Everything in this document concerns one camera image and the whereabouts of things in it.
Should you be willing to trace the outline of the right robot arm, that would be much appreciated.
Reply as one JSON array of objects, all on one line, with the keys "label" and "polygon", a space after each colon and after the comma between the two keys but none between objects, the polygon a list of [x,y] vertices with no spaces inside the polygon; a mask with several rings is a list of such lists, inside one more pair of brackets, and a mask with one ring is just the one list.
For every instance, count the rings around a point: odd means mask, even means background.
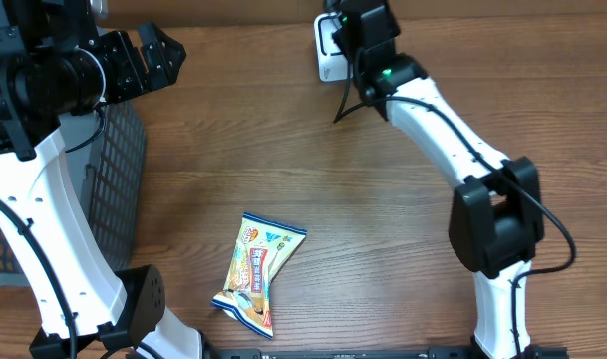
[{"label": "right robot arm", "polygon": [[523,358],[526,279],[544,236],[538,172],[488,144],[447,103],[435,80],[396,48],[400,27],[386,1],[329,1],[326,19],[346,59],[347,82],[361,107],[372,107],[408,135],[453,191],[448,235],[473,275],[477,324],[472,345],[482,358]]}]

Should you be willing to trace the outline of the yellow snack packet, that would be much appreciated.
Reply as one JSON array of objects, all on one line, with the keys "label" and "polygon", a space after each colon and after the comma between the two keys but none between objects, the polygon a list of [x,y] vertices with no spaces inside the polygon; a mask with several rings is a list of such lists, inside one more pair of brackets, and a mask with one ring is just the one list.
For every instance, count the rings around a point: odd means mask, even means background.
[{"label": "yellow snack packet", "polygon": [[246,212],[223,289],[211,305],[252,332],[271,339],[270,286],[307,231]]}]

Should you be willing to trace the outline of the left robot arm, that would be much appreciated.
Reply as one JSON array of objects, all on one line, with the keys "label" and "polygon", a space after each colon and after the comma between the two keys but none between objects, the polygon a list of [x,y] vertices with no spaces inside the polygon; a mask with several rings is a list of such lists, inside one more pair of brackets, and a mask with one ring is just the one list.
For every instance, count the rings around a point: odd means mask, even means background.
[{"label": "left robot arm", "polygon": [[75,196],[60,116],[174,84],[183,46],[153,23],[135,47],[100,34],[88,1],[0,1],[0,228],[38,303],[35,358],[93,342],[146,358],[200,358],[200,333],[166,306],[159,270],[113,271]]}]

